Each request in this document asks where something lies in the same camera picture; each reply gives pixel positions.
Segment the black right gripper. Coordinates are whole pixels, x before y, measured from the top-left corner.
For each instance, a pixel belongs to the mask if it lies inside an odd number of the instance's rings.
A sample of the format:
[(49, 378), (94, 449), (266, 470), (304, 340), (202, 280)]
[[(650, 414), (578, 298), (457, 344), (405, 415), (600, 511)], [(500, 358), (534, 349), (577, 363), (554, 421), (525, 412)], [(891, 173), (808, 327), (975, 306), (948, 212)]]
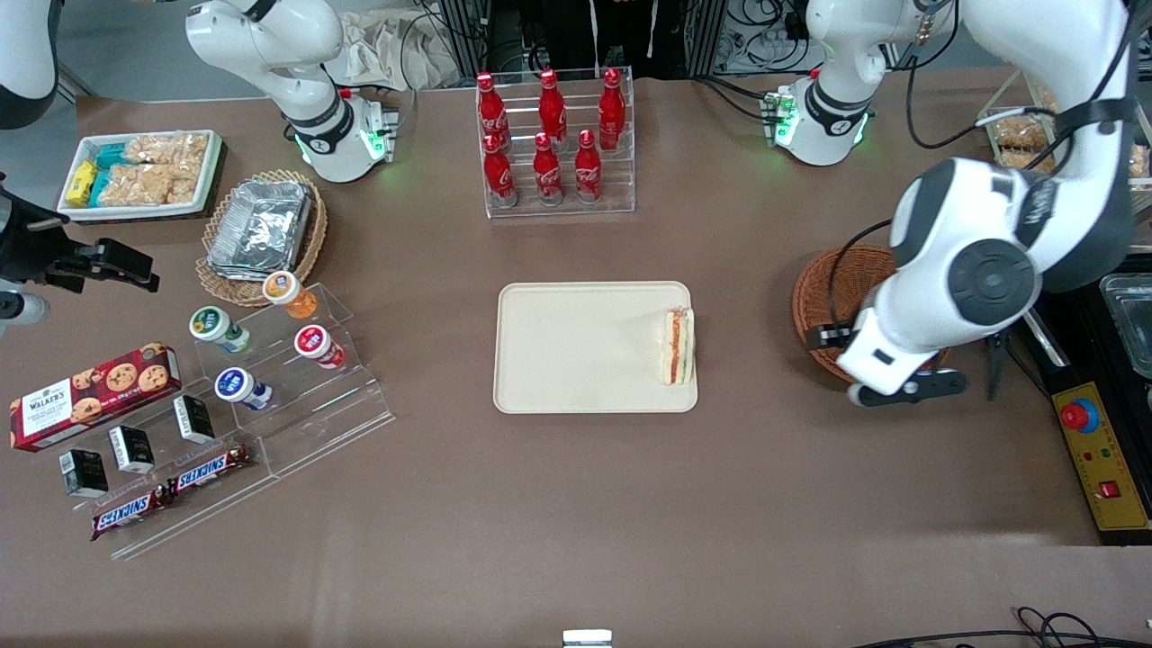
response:
[(50, 284), (60, 291), (82, 294), (86, 282), (120, 282), (156, 293), (160, 276), (152, 274), (153, 258), (116, 239), (94, 242), (94, 265), (88, 265), (81, 249), (63, 229), (68, 218), (7, 189), (3, 197), (1, 276), (7, 282)]

